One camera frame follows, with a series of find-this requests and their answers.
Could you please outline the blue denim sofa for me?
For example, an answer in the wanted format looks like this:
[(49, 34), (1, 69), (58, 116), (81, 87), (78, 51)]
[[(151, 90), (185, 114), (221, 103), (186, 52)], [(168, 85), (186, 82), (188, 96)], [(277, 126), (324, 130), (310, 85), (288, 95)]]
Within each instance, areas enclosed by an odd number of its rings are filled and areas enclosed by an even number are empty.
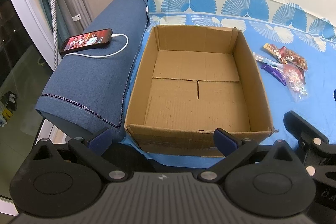
[(110, 28), (118, 36), (105, 48), (64, 57), (35, 110), (71, 138), (108, 127), (120, 142), (148, 25), (147, 0), (113, 0), (86, 32)]

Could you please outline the black smartphone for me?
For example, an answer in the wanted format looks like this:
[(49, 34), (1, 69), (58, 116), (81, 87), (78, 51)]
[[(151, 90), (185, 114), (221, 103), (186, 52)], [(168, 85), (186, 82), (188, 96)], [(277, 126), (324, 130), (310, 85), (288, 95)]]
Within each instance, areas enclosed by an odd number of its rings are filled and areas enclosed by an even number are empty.
[(112, 34), (112, 29), (108, 28), (71, 36), (64, 41), (59, 53), (64, 56), (93, 48), (104, 48), (110, 43)]

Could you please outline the peanut snack bag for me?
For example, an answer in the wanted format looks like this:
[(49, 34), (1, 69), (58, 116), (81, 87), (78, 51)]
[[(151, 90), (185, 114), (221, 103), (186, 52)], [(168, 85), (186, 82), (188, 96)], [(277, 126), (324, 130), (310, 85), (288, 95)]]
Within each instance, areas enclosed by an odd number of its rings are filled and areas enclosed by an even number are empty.
[(280, 48), (280, 53), (286, 61), (289, 61), (304, 71), (307, 71), (307, 62), (301, 55), (293, 50), (288, 49), (287, 47)]

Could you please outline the clear candy bag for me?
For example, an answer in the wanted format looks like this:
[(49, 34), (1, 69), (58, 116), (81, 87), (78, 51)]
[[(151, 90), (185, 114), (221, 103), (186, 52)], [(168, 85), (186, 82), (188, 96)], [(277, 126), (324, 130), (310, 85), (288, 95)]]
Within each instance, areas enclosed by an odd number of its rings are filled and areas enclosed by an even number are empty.
[(283, 64), (282, 71), (293, 99), (296, 102), (304, 100), (308, 96), (308, 92), (302, 71), (293, 64)]

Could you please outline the yellow snack bar wrapper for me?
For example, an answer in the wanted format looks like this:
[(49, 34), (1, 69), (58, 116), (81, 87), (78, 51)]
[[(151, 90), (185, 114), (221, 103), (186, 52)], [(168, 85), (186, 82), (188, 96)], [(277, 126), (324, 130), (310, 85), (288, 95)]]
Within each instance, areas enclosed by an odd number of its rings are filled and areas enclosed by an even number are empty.
[(264, 50), (270, 53), (274, 58), (276, 58), (280, 63), (286, 64), (286, 59), (281, 55), (280, 50), (273, 44), (265, 43), (263, 46)]

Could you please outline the brown cardboard box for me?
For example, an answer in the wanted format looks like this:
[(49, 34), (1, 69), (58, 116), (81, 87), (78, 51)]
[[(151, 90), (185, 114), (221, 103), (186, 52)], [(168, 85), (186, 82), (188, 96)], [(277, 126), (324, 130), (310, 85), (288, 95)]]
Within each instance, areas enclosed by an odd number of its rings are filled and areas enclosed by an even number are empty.
[(237, 28), (151, 29), (125, 129), (148, 153), (218, 157), (214, 131), (263, 141), (274, 133), (259, 68)]

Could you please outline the silver long stick packet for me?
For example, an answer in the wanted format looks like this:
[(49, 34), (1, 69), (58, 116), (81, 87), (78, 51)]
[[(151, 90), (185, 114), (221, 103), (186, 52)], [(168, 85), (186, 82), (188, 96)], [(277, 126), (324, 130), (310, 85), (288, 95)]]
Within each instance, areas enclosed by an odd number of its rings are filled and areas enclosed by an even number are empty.
[(255, 52), (253, 52), (252, 55), (253, 55), (254, 59), (256, 61), (260, 62), (260, 63), (264, 63), (264, 64), (267, 64), (267, 65), (272, 65), (274, 67), (283, 69), (283, 65), (281, 63), (277, 62), (277, 61), (273, 61), (273, 60), (271, 60), (267, 57), (264, 57), (262, 55), (259, 55), (259, 54), (255, 53)]

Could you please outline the purple chocolate bar wrapper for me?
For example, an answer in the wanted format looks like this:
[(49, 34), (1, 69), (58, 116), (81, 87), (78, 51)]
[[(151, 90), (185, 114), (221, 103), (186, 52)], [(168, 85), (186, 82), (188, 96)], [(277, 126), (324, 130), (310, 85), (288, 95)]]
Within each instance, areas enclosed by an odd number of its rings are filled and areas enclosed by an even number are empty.
[(280, 83), (282, 83), (284, 86), (286, 86), (286, 80), (284, 75), (275, 67), (268, 64), (262, 64), (261, 69), (268, 72), (270, 75), (272, 75), (276, 80), (278, 80)]

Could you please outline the blue white fan-pattern cloth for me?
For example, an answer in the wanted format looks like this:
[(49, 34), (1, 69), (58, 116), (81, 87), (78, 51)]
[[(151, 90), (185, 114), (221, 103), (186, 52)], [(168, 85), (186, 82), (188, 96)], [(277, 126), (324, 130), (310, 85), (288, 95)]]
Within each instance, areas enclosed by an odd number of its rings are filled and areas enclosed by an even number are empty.
[(277, 139), (297, 145), (282, 123), (293, 110), (335, 143), (335, 0), (146, 0), (149, 26), (188, 24), (236, 27), (252, 51), (268, 43), (300, 54), (308, 65), (308, 96), (295, 103), (289, 92), (262, 72)]

